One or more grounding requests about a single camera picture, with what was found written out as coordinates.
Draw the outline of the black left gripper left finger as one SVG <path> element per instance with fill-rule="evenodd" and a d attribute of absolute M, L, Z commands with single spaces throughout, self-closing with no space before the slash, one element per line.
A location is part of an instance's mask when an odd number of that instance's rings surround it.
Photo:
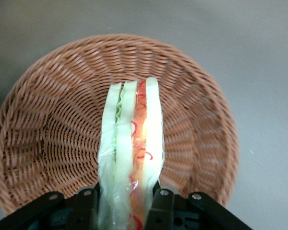
<path fill-rule="evenodd" d="M 48 192 L 0 220 L 0 230 L 96 230 L 98 191 Z"/>

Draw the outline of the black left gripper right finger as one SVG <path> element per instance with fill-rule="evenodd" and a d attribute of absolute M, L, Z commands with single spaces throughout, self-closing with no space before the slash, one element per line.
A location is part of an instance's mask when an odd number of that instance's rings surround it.
<path fill-rule="evenodd" d="M 187 198 L 158 189 L 149 210 L 147 230 L 249 230 L 250 227 L 204 192 Z"/>

